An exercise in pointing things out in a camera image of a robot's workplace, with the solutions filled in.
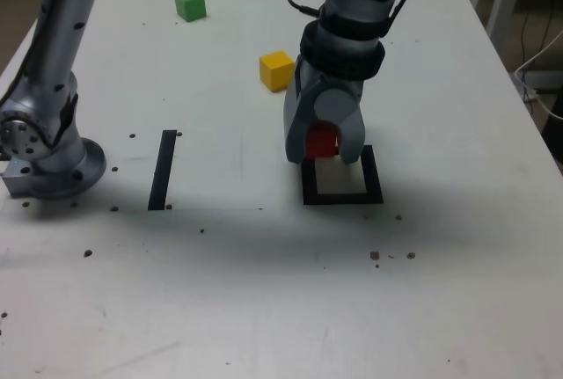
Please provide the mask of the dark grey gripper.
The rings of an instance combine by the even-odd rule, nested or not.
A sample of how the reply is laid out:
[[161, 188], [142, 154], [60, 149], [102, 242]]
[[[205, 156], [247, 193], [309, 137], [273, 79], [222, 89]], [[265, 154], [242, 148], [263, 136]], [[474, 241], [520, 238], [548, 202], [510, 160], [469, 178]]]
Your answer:
[[301, 163], [306, 154], [309, 128], [315, 119], [339, 131], [339, 153], [344, 164], [355, 163], [365, 142], [360, 108], [364, 82], [346, 80], [317, 71], [301, 55], [286, 90], [283, 126], [286, 157]]

